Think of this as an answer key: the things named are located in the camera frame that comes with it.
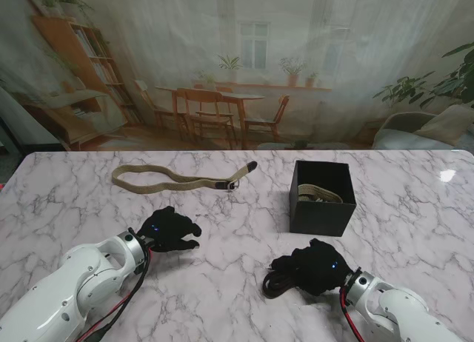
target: bookshelf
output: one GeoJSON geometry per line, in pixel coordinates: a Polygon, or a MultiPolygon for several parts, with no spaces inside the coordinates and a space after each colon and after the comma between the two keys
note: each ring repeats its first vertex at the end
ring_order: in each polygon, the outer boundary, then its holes
{"type": "Polygon", "coordinates": [[[99,29],[64,19],[32,18],[53,49],[77,66],[72,72],[87,89],[108,93],[129,125],[144,123],[99,29]]]}

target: printed backdrop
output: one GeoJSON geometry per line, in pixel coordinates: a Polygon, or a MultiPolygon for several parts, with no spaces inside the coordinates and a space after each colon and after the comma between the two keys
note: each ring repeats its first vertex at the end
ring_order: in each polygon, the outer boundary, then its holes
{"type": "Polygon", "coordinates": [[[413,148],[474,100],[473,1],[1,0],[0,116],[68,150],[413,148]]]}

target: red wire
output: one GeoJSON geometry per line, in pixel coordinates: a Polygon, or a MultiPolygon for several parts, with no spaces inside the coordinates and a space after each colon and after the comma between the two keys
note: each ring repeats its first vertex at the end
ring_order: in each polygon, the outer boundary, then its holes
{"type": "MultiPolygon", "coordinates": [[[[151,248],[148,249],[148,254],[150,255],[148,259],[151,261],[151,258],[153,256],[151,248]]],[[[101,324],[101,322],[105,320],[106,318],[108,318],[109,316],[111,316],[128,299],[129,296],[130,294],[127,294],[125,298],[121,299],[121,301],[117,305],[115,305],[109,311],[108,314],[106,314],[103,318],[97,321],[96,324],[90,327],[76,342],[82,342],[85,338],[87,338],[87,336],[89,336],[92,332],[94,332],[94,330],[101,324]]]]}
{"type": "Polygon", "coordinates": [[[341,302],[341,308],[342,312],[344,313],[344,316],[346,317],[346,320],[350,326],[350,329],[353,331],[355,338],[357,338],[358,342],[364,342],[364,339],[362,338],[361,334],[358,332],[356,325],[353,323],[353,319],[350,318],[349,312],[347,312],[346,309],[346,292],[345,289],[341,289],[339,293],[339,300],[341,302]]]}

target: wooden chair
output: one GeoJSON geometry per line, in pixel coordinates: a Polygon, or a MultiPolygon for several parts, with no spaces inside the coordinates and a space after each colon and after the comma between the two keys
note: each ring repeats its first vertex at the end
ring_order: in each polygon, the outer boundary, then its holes
{"type": "Polygon", "coordinates": [[[260,118],[246,118],[245,123],[245,132],[248,133],[250,126],[264,126],[269,127],[270,131],[273,134],[273,140],[275,142],[280,142],[280,135],[278,134],[278,124],[281,121],[285,107],[287,107],[288,101],[290,100],[289,95],[282,95],[278,100],[280,107],[276,112],[275,118],[273,120],[262,120],[260,118]]]}
{"type": "MultiPolygon", "coordinates": [[[[194,85],[194,89],[204,89],[204,87],[201,85],[201,84],[195,84],[194,85]]],[[[218,92],[224,92],[224,93],[234,93],[232,91],[232,89],[230,88],[226,88],[226,87],[216,87],[216,90],[218,92]]],[[[221,113],[221,117],[223,118],[229,118],[229,121],[230,121],[230,128],[233,132],[233,135],[234,135],[234,140],[236,141],[236,146],[238,146],[238,142],[237,142],[237,135],[236,135],[236,129],[234,127],[234,121],[233,121],[233,114],[232,114],[232,111],[230,110],[230,103],[227,103],[227,109],[228,109],[228,113],[221,113]]],[[[198,115],[203,115],[203,116],[216,116],[215,113],[209,113],[209,112],[203,112],[202,111],[202,103],[199,103],[199,111],[196,112],[196,114],[198,115]]],[[[202,124],[199,124],[199,135],[200,137],[202,138],[202,133],[203,133],[203,126],[202,124]]]]}
{"type": "MultiPolygon", "coordinates": [[[[160,110],[155,106],[155,104],[151,100],[150,95],[148,94],[148,86],[146,85],[146,83],[144,81],[141,81],[139,79],[135,79],[133,82],[135,83],[135,86],[138,89],[138,91],[140,92],[140,95],[143,98],[143,100],[145,101],[145,103],[155,113],[156,124],[158,125],[158,127],[166,129],[166,126],[164,125],[164,122],[163,122],[163,116],[167,116],[168,118],[173,120],[174,119],[174,112],[173,111],[160,110]]],[[[184,118],[185,115],[186,115],[186,113],[178,113],[178,117],[179,117],[180,121],[183,122],[183,124],[186,127],[186,131],[189,132],[189,129],[187,128],[186,119],[184,118]]]]}
{"type": "Polygon", "coordinates": [[[223,101],[222,94],[218,92],[211,92],[209,90],[185,88],[178,88],[177,93],[178,96],[184,98],[184,102],[186,103],[186,119],[190,123],[191,133],[193,135],[196,135],[196,124],[199,124],[200,127],[202,124],[206,124],[212,127],[218,127],[222,131],[224,138],[227,138],[229,148],[232,150],[232,141],[230,140],[229,133],[229,118],[227,116],[222,116],[222,114],[219,112],[218,103],[220,101],[223,101]],[[190,101],[196,101],[198,103],[214,103],[216,112],[211,113],[210,115],[207,115],[206,113],[201,113],[199,115],[191,115],[189,105],[190,101]]]}

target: window sill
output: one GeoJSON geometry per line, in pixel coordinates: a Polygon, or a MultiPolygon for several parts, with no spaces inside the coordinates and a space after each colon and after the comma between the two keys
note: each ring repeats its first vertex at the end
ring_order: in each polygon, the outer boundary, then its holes
{"type": "Polygon", "coordinates": [[[257,87],[257,88],[273,88],[273,89],[295,89],[295,90],[310,90],[310,91],[319,91],[319,92],[330,92],[330,88],[318,88],[318,87],[289,87],[287,85],[277,85],[277,84],[242,84],[242,83],[231,83],[228,81],[217,81],[217,85],[227,85],[230,87],[257,87]]]}

